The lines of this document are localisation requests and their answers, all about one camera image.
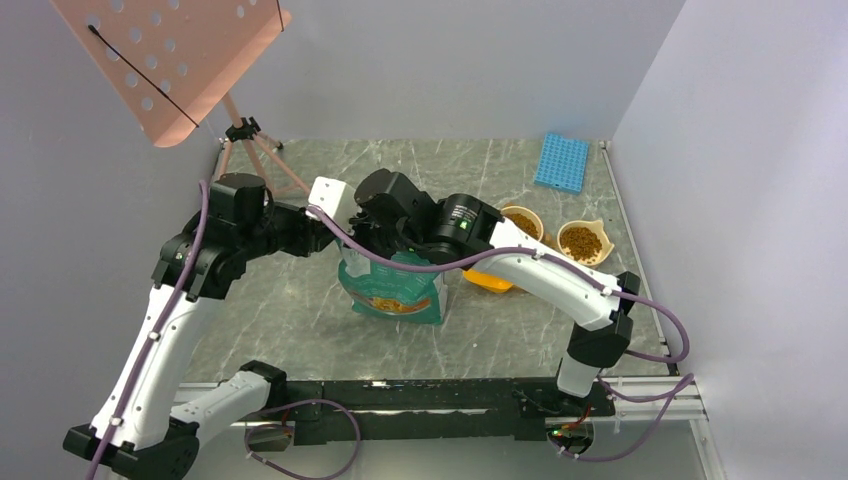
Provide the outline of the green dog food bag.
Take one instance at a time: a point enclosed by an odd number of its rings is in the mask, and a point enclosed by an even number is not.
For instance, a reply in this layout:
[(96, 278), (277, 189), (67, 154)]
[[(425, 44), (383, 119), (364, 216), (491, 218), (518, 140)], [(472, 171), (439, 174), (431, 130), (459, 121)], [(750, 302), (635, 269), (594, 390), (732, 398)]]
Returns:
[(374, 262), (342, 242), (337, 277), (353, 312), (398, 322), (439, 325), (448, 286), (444, 273), (417, 273)]

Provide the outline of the orange plastic scoop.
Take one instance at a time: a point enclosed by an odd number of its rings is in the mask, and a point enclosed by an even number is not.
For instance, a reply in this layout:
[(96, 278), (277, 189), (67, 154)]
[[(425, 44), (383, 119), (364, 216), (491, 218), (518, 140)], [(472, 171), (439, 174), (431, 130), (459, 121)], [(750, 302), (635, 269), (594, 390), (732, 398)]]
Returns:
[(484, 274), (473, 269), (465, 270), (463, 278), (491, 293), (503, 294), (513, 288), (513, 284), (493, 275)]

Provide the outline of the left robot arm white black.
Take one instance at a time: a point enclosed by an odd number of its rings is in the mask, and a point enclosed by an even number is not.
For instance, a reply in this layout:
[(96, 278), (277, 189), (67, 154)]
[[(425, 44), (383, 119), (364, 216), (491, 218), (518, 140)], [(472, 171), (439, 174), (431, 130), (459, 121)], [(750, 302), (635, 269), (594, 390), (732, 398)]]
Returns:
[(105, 403), (70, 428), (63, 449), (127, 479), (181, 479), (200, 449), (233, 422), (279, 417), (289, 402), (286, 373), (244, 364), (221, 386), (190, 401), (175, 396), (193, 352), (249, 262), (276, 253), (306, 257), (333, 232), (303, 207), (276, 202), (252, 174), (199, 185), (201, 206), (160, 250), (140, 331)]

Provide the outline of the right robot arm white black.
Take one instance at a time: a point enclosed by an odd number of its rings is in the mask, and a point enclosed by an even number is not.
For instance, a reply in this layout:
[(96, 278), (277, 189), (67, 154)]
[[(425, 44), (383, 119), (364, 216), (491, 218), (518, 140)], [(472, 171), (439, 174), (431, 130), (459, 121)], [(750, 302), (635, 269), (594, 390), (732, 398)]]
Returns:
[(340, 197), (342, 225), (368, 259), (399, 268), (411, 253), (415, 273), (475, 270), (506, 280), (565, 312), (574, 322), (551, 390), (554, 407), (576, 415), (602, 370), (630, 346), (629, 313), (640, 277), (580, 265), (521, 230), (496, 208), (467, 194), (432, 199), (400, 172), (379, 169)]

